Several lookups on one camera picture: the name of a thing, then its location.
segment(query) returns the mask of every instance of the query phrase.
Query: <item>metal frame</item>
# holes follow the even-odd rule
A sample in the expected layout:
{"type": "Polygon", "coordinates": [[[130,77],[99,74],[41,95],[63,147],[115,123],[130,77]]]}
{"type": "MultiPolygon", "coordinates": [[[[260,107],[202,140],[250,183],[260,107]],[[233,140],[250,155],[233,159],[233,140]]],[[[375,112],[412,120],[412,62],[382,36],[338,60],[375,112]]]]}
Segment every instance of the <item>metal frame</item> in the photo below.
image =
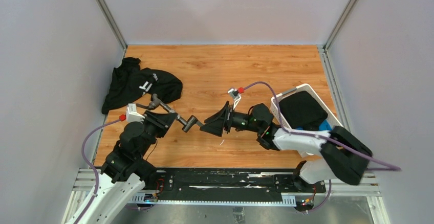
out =
{"type": "Polygon", "coordinates": [[[91,200],[93,200],[92,204],[85,211],[79,223],[111,223],[136,192],[145,187],[145,182],[134,173],[125,182],[112,183],[112,178],[104,173],[99,174],[98,179],[98,194],[93,195],[95,191],[95,186],[93,186],[86,198],[77,205],[77,210],[67,223],[77,222],[78,215],[85,211],[91,200]]]}
{"type": "Polygon", "coordinates": [[[328,37],[327,41],[325,42],[324,49],[327,51],[330,46],[333,44],[333,41],[336,39],[337,34],[339,33],[342,25],[345,23],[348,15],[353,10],[355,4],[358,0],[349,0],[345,9],[343,10],[341,16],[338,19],[338,22],[336,23],[335,27],[333,28],[332,32],[330,33],[330,36],[328,37]]]}
{"type": "MultiPolygon", "coordinates": [[[[287,174],[286,172],[266,172],[266,174],[287,174]]],[[[72,215],[80,208],[80,205],[84,202],[87,194],[92,190],[92,187],[95,184],[95,175],[93,170],[91,169],[80,169],[76,181],[74,183],[74,187],[68,201],[67,208],[63,215],[63,219],[61,223],[66,223],[72,215]]],[[[332,196],[363,196],[367,197],[368,203],[371,208],[371,213],[373,216],[373,220],[375,223],[385,223],[382,220],[387,218],[387,214],[385,215],[385,211],[383,211],[382,198],[380,194],[380,189],[377,185],[377,180],[375,175],[367,172],[363,175],[363,179],[359,186],[350,186],[338,179],[332,180],[332,196]]],[[[328,189],[329,184],[325,182],[325,188],[328,189]]],[[[139,191],[136,195],[140,197],[140,194],[143,193],[154,193],[152,191],[139,191]]],[[[292,206],[295,197],[299,196],[310,196],[311,193],[283,193],[284,202],[223,202],[223,201],[180,201],[180,200],[160,200],[156,202],[156,204],[163,205],[208,205],[208,206],[277,206],[277,207],[288,207],[292,206]]],[[[325,196],[326,193],[317,193],[319,196],[325,196]]]]}
{"type": "Polygon", "coordinates": [[[321,58],[322,67],[325,72],[325,77],[327,78],[327,84],[329,85],[330,93],[332,95],[333,102],[335,104],[336,113],[338,115],[339,121],[343,124],[345,128],[351,131],[350,120],[346,116],[346,105],[342,99],[341,89],[339,88],[339,82],[336,81],[335,69],[333,67],[332,61],[328,56],[326,50],[324,50],[322,45],[318,45],[319,57],[321,58]]]}
{"type": "Polygon", "coordinates": [[[123,38],[121,31],[119,30],[119,27],[116,25],[115,19],[113,18],[107,4],[105,3],[105,0],[96,0],[96,2],[98,3],[99,8],[104,14],[105,19],[107,19],[108,25],[115,34],[116,39],[118,39],[119,44],[125,51],[128,45],[126,44],[126,41],[123,38]]]}
{"type": "MultiPolygon", "coordinates": [[[[125,53],[126,53],[126,48],[123,49],[122,59],[125,58],[125,53]]],[[[101,125],[103,125],[103,124],[106,123],[106,121],[107,121],[107,117],[108,117],[108,115],[105,115],[105,116],[104,116],[104,121],[102,122],[101,125]]],[[[93,149],[94,154],[93,154],[93,156],[92,156],[92,160],[91,160],[92,163],[95,162],[96,154],[98,153],[98,148],[99,148],[99,144],[101,143],[102,133],[104,132],[104,129],[105,129],[105,128],[102,128],[102,129],[100,130],[100,132],[99,132],[98,140],[97,140],[97,142],[96,142],[95,148],[93,149]]]]}

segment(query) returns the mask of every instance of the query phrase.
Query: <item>red connector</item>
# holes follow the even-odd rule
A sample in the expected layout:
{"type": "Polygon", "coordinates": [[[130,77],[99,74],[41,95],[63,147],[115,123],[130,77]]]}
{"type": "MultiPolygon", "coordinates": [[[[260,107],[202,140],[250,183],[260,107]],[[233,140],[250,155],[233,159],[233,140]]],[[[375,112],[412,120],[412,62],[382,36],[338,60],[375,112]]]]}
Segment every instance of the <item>red connector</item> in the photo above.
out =
{"type": "Polygon", "coordinates": [[[119,120],[125,121],[126,120],[126,115],[125,114],[120,115],[119,116],[119,120]]]}

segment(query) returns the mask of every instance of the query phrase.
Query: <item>black cloth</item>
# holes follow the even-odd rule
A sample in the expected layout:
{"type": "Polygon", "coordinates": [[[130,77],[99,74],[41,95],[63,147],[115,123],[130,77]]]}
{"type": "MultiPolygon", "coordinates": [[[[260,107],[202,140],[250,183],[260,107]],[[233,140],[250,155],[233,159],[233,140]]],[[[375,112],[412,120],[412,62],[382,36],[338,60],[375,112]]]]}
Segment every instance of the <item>black cloth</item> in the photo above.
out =
{"type": "Polygon", "coordinates": [[[308,92],[301,91],[279,102],[280,112],[292,128],[318,131],[327,118],[327,112],[308,92]]]}
{"type": "Polygon", "coordinates": [[[164,103],[181,97],[182,82],[176,76],[162,70],[140,70],[140,59],[124,58],[118,68],[113,68],[112,82],[101,112],[128,105],[145,94],[157,94],[164,103]]]}

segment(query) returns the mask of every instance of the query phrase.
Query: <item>white plastic bin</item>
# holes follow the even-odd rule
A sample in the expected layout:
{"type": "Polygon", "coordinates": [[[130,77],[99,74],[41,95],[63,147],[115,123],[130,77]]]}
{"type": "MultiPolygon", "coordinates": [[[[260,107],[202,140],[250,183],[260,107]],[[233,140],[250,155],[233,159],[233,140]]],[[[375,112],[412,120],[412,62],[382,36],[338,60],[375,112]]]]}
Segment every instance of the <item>white plastic bin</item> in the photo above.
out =
{"type": "MultiPolygon", "coordinates": [[[[318,101],[319,105],[321,105],[322,109],[324,109],[328,116],[327,116],[327,122],[330,124],[330,126],[333,128],[334,126],[342,126],[342,124],[338,121],[338,119],[335,117],[335,115],[330,111],[330,109],[326,106],[326,104],[321,100],[321,98],[318,96],[318,94],[313,90],[313,88],[305,83],[302,85],[299,85],[297,87],[291,88],[281,94],[276,95],[277,97],[277,101],[280,102],[282,99],[293,95],[297,92],[301,92],[301,91],[307,91],[313,98],[315,98],[316,101],[318,101]]],[[[278,118],[278,113],[277,113],[277,106],[274,103],[274,97],[271,97],[271,105],[270,105],[270,110],[271,113],[273,113],[274,117],[279,120],[278,118]]],[[[284,116],[282,114],[280,114],[281,118],[282,118],[282,122],[283,124],[281,124],[282,127],[286,127],[286,128],[291,128],[291,126],[289,126],[288,122],[286,121],[286,119],[284,118],[284,116]]],[[[311,155],[310,153],[307,153],[305,151],[298,151],[298,153],[300,154],[300,156],[302,158],[311,155]]]]}

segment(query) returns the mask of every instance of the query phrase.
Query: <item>wire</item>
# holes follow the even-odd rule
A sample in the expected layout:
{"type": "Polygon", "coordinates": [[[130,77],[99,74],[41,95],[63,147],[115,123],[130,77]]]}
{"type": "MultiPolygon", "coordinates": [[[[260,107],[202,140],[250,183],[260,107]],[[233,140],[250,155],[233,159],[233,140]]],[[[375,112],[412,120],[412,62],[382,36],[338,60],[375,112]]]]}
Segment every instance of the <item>wire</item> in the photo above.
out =
{"type": "Polygon", "coordinates": [[[312,202],[313,202],[313,200],[315,199],[315,195],[316,195],[316,186],[314,185],[313,186],[313,188],[314,188],[314,191],[313,191],[313,196],[312,196],[312,202]]]}
{"type": "Polygon", "coordinates": [[[160,189],[160,183],[158,181],[155,181],[157,183],[157,188],[155,189],[155,195],[157,195],[158,189],[160,189]]]}
{"type": "MultiPolygon", "coordinates": [[[[396,165],[389,164],[389,163],[386,163],[386,162],[384,162],[384,161],[381,161],[381,160],[375,159],[375,158],[373,158],[373,157],[371,157],[371,156],[365,155],[365,154],[363,154],[363,153],[361,153],[361,152],[358,152],[358,151],[352,149],[351,147],[346,146],[346,145],[344,145],[343,143],[341,143],[341,142],[339,142],[339,141],[337,141],[337,140],[334,140],[334,139],[332,139],[332,138],[328,138],[328,137],[326,137],[326,136],[321,136],[321,135],[313,135],[313,134],[305,133],[305,132],[296,132],[296,131],[294,131],[294,132],[289,132],[289,131],[284,127],[284,126],[282,126],[282,125],[283,125],[283,122],[282,122],[282,117],[281,117],[281,112],[280,112],[279,102],[277,101],[277,95],[276,95],[276,92],[274,92],[273,88],[272,88],[268,83],[263,82],[263,81],[257,81],[257,82],[254,82],[254,83],[252,83],[252,84],[247,85],[247,86],[244,88],[244,90],[247,90],[247,89],[249,89],[249,88],[251,88],[252,86],[255,86],[255,85],[257,85],[257,84],[263,84],[263,85],[267,86],[267,87],[270,89],[271,93],[273,93],[274,104],[276,105],[276,107],[277,107],[277,112],[278,112],[278,114],[279,114],[279,116],[278,116],[279,124],[281,125],[282,130],[285,131],[286,133],[293,134],[293,135],[299,135],[299,136],[309,136],[309,137],[321,138],[321,139],[323,139],[323,140],[327,140],[327,141],[332,142],[332,143],[334,143],[334,144],[336,144],[336,145],[338,145],[338,146],[341,146],[341,147],[343,147],[344,149],[346,149],[346,150],[348,150],[348,151],[354,153],[355,155],[358,155],[358,156],[360,156],[360,157],[362,157],[362,158],[364,158],[364,159],[367,159],[367,160],[369,160],[369,161],[372,161],[372,162],[375,162],[375,163],[377,163],[377,164],[381,164],[381,165],[383,165],[383,166],[388,167],[388,168],[372,168],[372,169],[367,169],[367,170],[393,170],[393,171],[400,171],[400,170],[401,170],[401,168],[398,167],[398,166],[396,166],[396,165]]],[[[315,210],[319,209],[321,206],[323,206],[323,205],[326,203],[326,201],[329,199],[329,197],[330,197],[330,193],[331,193],[331,192],[332,192],[332,181],[329,180],[329,190],[328,190],[328,192],[327,192],[327,195],[325,196],[324,200],[323,200],[323,201],[322,201],[318,206],[316,206],[315,208],[313,208],[312,210],[310,210],[310,212],[315,211],[315,210]]]]}
{"type": "Polygon", "coordinates": [[[250,112],[252,111],[253,107],[254,107],[254,105],[250,107],[249,112],[247,114],[250,115],[250,112]]]}
{"type": "Polygon", "coordinates": [[[147,161],[148,161],[149,156],[154,152],[154,150],[155,150],[155,148],[157,147],[157,145],[158,145],[158,140],[155,141],[155,146],[154,146],[154,148],[152,149],[152,151],[150,151],[149,155],[146,157],[146,160],[147,160],[147,161]]]}
{"type": "Polygon", "coordinates": [[[109,122],[109,123],[103,124],[103,125],[101,125],[101,126],[95,128],[94,130],[92,130],[92,131],[88,134],[88,136],[86,136],[86,138],[84,138],[83,144],[81,145],[81,156],[83,157],[83,159],[84,159],[84,161],[86,162],[86,164],[89,165],[89,167],[93,170],[93,172],[94,172],[94,174],[95,174],[95,188],[94,188],[94,192],[93,192],[93,194],[92,194],[91,199],[89,200],[88,204],[84,207],[83,211],[82,211],[82,212],[77,216],[77,219],[75,219],[74,224],[77,224],[77,223],[80,221],[80,219],[84,216],[84,214],[86,213],[86,211],[89,209],[89,206],[90,206],[90,205],[92,204],[92,202],[94,201],[94,198],[95,198],[95,196],[96,196],[96,193],[98,192],[98,187],[99,187],[98,171],[96,170],[95,166],[91,163],[91,161],[89,161],[89,159],[86,157],[86,154],[84,153],[84,148],[85,148],[85,146],[86,146],[86,142],[88,141],[88,139],[90,138],[90,136],[91,136],[93,133],[95,133],[96,131],[98,131],[98,130],[100,130],[100,129],[102,129],[102,128],[108,126],[108,125],[111,125],[111,124],[117,123],[117,122],[119,122],[119,121],[121,121],[121,120],[120,120],[120,119],[117,119],[117,120],[115,120],[115,121],[113,121],[113,122],[109,122]]]}
{"type": "Polygon", "coordinates": [[[160,193],[163,192],[163,189],[164,189],[164,180],[163,180],[163,179],[158,179],[158,180],[163,182],[163,184],[161,184],[161,190],[160,190],[160,192],[158,193],[158,194],[160,194],[160,193]]]}

